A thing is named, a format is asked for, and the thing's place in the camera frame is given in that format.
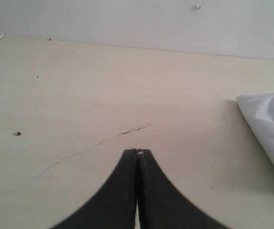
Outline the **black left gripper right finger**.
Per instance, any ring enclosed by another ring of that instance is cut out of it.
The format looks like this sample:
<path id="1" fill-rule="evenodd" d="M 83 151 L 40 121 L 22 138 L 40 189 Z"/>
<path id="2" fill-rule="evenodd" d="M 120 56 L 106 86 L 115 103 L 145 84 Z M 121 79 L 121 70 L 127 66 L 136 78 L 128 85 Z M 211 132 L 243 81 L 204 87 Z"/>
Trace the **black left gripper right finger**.
<path id="1" fill-rule="evenodd" d="M 138 149 L 138 210 L 142 229 L 225 229 L 190 202 L 148 149 Z"/>

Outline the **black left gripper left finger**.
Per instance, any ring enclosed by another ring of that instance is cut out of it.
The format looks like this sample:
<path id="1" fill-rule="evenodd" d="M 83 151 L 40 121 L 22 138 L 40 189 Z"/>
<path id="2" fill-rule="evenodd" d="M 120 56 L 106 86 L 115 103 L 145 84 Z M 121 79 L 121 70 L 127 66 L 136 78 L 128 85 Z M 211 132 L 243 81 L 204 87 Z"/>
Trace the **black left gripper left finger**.
<path id="1" fill-rule="evenodd" d="M 124 150 L 116 167 L 99 190 L 54 229 L 133 229 L 137 150 Z"/>

